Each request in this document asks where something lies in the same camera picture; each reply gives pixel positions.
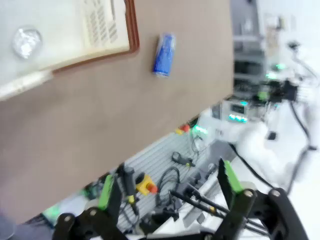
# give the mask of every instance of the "blue can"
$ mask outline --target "blue can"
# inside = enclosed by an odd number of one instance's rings
[[[170,75],[172,61],[176,48],[176,37],[171,33],[164,33],[159,37],[155,54],[153,73],[159,77]]]

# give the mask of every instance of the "green light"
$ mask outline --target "green light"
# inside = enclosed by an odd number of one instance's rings
[[[202,127],[199,127],[198,125],[195,125],[195,126],[194,126],[194,129],[195,129],[196,131],[199,131],[199,132],[203,133],[203,134],[208,134],[208,131],[207,131],[206,129],[204,129],[204,128],[202,128]]]
[[[276,68],[279,69],[279,70],[283,70],[283,69],[286,68],[286,65],[284,65],[284,64],[282,64],[282,63],[277,64],[277,65],[275,65],[275,66],[276,66]]]
[[[258,92],[258,98],[261,101],[266,101],[269,98],[269,94],[265,91]]]
[[[43,215],[51,220],[51,221],[57,221],[58,217],[60,216],[61,212],[57,205],[54,205],[52,207],[49,207],[47,210],[43,212]]]
[[[277,75],[276,75],[275,73],[273,73],[273,72],[269,72],[269,73],[267,73],[265,76],[266,76],[268,79],[272,79],[272,80],[277,79]]]

